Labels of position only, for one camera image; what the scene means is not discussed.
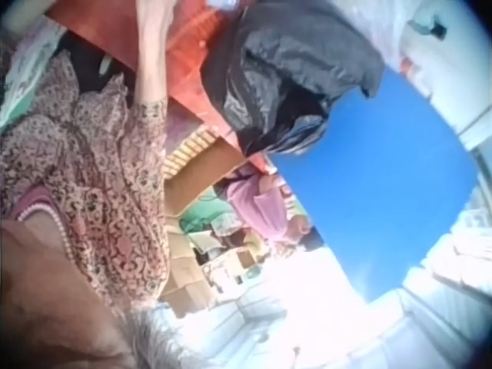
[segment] patterned dress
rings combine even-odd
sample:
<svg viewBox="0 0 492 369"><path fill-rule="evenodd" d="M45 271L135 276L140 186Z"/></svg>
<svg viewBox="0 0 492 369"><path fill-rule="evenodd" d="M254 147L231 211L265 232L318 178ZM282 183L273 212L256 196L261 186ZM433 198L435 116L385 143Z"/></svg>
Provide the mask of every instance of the patterned dress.
<svg viewBox="0 0 492 369"><path fill-rule="evenodd" d="M69 55L53 58L29 113L0 141L2 218L43 186L65 220L71 258L108 306L157 301L168 278L167 100L129 111L122 76L79 94Z"/></svg>

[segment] blue sheet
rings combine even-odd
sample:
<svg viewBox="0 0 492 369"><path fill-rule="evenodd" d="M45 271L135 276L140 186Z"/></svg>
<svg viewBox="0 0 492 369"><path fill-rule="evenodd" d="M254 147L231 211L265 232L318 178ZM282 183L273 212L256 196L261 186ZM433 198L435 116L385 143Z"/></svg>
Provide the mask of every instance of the blue sheet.
<svg viewBox="0 0 492 369"><path fill-rule="evenodd" d="M376 98L353 90L338 101L306 154L271 159L366 301L401 285L477 180L451 128L390 70Z"/></svg>

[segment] black plastic bag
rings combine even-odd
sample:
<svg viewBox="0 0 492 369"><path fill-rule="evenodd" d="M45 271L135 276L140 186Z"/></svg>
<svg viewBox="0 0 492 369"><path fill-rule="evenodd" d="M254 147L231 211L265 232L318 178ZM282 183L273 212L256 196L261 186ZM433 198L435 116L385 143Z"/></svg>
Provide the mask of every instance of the black plastic bag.
<svg viewBox="0 0 492 369"><path fill-rule="evenodd" d="M301 153L327 129L331 106L384 70L371 43L324 0L262 1L233 21L201 66L213 106L246 156Z"/></svg>

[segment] pearl necklace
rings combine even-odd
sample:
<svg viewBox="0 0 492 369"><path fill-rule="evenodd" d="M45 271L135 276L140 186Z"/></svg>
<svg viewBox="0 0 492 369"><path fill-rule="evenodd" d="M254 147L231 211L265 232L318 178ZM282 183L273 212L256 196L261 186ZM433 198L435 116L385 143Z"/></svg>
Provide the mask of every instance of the pearl necklace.
<svg viewBox="0 0 492 369"><path fill-rule="evenodd" d="M70 261L74 260L73 252L70 247L70 243L68 242L68 236L67 232L65 230L65 227L63 225L62 220L60 219L60 216L58 213L49 205L43 204L43 203L37 203L29 206L26 208L18 217L18 221L25 221L28 217L33 215L36 211L42 211L46 214L49 214L50 217L52 217L53 221L55 222L56 226L58 227L58 232L60 232L61 239L63 242L63 248L65 250L65 254L67 258Z"/></svg>

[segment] gray hair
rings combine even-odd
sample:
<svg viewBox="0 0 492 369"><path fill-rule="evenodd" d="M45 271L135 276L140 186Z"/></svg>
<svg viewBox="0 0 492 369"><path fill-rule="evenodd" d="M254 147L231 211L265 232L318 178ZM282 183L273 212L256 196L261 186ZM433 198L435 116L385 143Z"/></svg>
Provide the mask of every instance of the gray hair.
<svg viewBox="0 0 492 369"><path fill-rule="evenodd" d="M137 369L219 368L186 348L176 332L159 317L158 311L126 314L125 323Z"/></svg>

